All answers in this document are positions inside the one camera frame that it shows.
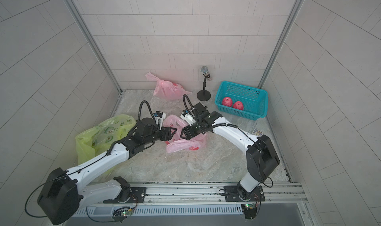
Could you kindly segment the pink strawberry print plastic bag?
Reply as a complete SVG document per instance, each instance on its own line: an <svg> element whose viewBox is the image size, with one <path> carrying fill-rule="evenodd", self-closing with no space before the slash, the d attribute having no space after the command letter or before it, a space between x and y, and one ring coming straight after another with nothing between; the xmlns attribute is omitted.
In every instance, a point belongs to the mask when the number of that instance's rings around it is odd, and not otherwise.
<svg viewBox="0 0 381 226"><path fill-rule="evenodd" d="M206 146L208 137L207 134L200 134L190 140L182 139L180 137L181 130L188 125L189 124L186 121L182 120L180 117L177 117L175 115L169 115L165 118L163 122L163 127L172 127L177 129L173 138L169 141L166 141L167 153L174 153L181 150L196 151Z"/></svg>

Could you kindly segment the red apple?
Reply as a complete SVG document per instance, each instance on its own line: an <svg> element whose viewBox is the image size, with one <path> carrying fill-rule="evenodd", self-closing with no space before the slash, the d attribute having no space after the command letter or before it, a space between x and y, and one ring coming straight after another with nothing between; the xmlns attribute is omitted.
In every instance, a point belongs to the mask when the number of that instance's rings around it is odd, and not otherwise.
<svg viewBox="0 0 381 226"><path fill-rule="evenodd" d="M233 108L234 109L237 109L237 110L240 110L240 111L243 111L244 110L244 105L242 102L240 101L237 101L233 104Z"/></svg>
<svg viewBox="0 0 381 226"><path fill-rule="evenodd" d="M226 106L226 107L231 107L233 105L233 101L231 98L229 97L225 97L223 100L222 100L222 103L221 103L223 106Z"/></svg>

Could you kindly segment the yellow-green plastic bag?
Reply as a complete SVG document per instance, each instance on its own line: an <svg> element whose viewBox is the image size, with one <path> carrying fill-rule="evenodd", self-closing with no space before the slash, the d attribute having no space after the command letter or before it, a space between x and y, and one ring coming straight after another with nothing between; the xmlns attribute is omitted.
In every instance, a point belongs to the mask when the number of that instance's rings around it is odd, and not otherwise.
<svg viewBox="0 0 381 226"><path fill-rule="evenodd" d="M136 120L126 114L109 118L75 137L78 164L107 151L115 141L126 137Z"/></svg>

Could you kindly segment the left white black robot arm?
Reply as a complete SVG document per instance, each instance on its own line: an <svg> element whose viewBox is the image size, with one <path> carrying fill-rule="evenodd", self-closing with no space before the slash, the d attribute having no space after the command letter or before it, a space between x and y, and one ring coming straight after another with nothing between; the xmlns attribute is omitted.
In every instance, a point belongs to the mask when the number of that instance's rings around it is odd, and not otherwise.
<svg viewBox="0 0 381 226"><path fill-rule="evenodd" d="M132 200L138 204L130 184L118 176L112 180L91 184L109 169L131 159L152 147L157 141L170 141L176 128L163 127L162 117L150 113L150 117L138 118L126 137L113 142L100 155L67 170L57 168L52 171L37 198L37 204L55 226L70 219L77 210L105 200L126 203Z"/></svg>

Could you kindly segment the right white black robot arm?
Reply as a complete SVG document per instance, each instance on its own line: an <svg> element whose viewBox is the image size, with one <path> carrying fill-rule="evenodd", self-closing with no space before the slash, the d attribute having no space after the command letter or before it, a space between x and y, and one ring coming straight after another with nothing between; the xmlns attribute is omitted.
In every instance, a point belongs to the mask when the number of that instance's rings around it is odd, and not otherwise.
<svg viewBox="0 0 381 226"><path fill-rule="evenodd" d="M243 201L259 199L255 189L269 178L279 166L280 160L270 138L247 133L230 123L222 114L209 112L202 103L193 105L183 95L185 110L181 118L188 123L181 131L182 139L191 140L200 134L211 132L224 137L246 154L247 172L237 184L238 195Z"/></svg>

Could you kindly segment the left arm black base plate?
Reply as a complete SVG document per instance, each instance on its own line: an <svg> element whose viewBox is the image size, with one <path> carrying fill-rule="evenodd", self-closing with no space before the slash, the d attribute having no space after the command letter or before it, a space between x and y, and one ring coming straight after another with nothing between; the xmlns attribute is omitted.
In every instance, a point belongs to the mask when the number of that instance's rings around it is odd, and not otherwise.
<svg viewBox="0 0 381 226"><path fill-rule="evenodd" d="M115 199L104 200L104 204L135 204L143 203L146 194L146 187L122 188Z"/></svg>

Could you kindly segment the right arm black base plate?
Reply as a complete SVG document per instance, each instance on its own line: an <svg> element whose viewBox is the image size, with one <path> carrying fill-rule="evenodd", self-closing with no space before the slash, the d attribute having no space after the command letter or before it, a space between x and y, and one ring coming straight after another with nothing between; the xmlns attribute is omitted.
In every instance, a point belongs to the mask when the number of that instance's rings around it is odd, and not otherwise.
<svg viewBox="0 0 381 226"><path fill-rule="evenodd" d="M225 197L226 202L263 202L266 200L261 186L257 186L248 193L242 187L227 185L220 194Z"/></svg>

